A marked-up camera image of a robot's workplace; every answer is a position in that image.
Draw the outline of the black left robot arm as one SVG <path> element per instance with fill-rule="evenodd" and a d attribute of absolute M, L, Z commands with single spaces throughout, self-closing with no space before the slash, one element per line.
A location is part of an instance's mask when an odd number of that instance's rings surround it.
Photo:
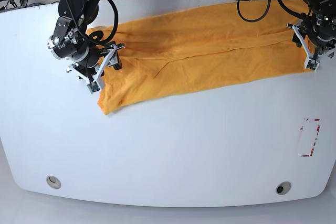
<path fill-rule="evenodd" d="M 316 71 L 322 58 L 335 53 L 335 0 L 303 1 L 308 14 L 300 14 L 298 22 L 287 27 L 295 33 L 293 42 L 306 53 L 304 67 Z"/>

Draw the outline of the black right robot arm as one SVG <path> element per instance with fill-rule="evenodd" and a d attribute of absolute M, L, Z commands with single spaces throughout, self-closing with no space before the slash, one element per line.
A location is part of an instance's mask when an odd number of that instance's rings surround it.
<path fill-rule="evenodd" d="M 116 35 L 119 15 L 113 0 L 107 0 L 114 13 L 114 24 L 110 35 L 104 36 L 97 30 L 87 35 L 87 27 L 98 15 L 100 0 L 60 0 L 59 18 L 53 35 L 49 38 L 48 48 L 52 55 L 61 60 L 71 60 L 67 72 L 74 72 L 86 82 L 91 93 L 102 91 L 102 79 L 106 67 L 122 69 L 118 50 L 123 43 L 113 41 Z"/>

